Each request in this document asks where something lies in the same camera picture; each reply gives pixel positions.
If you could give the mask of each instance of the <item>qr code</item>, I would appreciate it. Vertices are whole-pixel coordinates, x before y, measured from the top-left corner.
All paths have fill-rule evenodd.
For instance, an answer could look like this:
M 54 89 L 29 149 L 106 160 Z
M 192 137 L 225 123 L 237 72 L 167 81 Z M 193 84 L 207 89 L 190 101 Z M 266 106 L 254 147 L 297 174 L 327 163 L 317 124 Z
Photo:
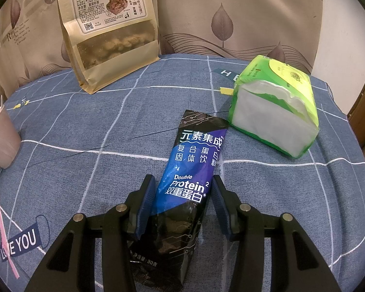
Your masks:
M 93 24 L 92 24 L 92 22 L 85 23 L 84 27 L 85 27 L 86 31 L 89 31 L 90 29 L 93 29 Z

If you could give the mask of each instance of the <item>blue and purple label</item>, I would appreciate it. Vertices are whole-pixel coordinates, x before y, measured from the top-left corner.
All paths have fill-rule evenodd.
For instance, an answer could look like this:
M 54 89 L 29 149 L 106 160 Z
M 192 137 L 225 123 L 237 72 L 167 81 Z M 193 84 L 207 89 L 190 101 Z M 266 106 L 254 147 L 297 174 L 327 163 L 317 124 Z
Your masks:
M 158 185 L 151 215 L 209 196 L 212 175 L 227 129 L 209 133 L 184 129 Z

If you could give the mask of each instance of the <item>white label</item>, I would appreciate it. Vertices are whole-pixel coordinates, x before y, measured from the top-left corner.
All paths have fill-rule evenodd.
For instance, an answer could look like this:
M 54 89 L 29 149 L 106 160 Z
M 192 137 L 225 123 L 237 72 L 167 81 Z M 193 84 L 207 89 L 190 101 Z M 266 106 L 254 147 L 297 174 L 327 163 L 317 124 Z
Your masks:
M 146 16 L 143 0 L 73 0 L 73 6 L 85 34 Z

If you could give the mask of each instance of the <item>tissue pack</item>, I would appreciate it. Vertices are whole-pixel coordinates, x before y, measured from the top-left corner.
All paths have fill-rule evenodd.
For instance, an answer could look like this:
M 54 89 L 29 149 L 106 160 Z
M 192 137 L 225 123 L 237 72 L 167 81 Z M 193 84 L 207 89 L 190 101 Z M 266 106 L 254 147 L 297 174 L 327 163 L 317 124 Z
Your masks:
M 319 131 L 308 75 L 262 55 L 236 80 L 228 118 L 239 131 L 294 158 Z

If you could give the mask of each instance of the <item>blue gripper pad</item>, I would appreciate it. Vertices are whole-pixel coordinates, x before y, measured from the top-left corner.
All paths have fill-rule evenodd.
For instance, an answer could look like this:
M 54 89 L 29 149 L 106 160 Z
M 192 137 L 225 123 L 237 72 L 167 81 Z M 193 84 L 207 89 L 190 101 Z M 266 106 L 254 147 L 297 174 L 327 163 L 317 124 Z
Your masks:
M 222 234 L 229 241 L 238 240 L 238 235 L 241 233 L 242 228 L 238 221 L 237 208 L 240 206 L 241 201 L 237 194 L 228 191 L 221 177 L 214 175 L 212 178 L 211 197 Z
M 155 194 L 156 181 L 151 174 L 147 174 L 140 189 L 131 192 L 125 201 L 130 209 L 125 231 L 134 240 L 139 240 L 145 232 Z

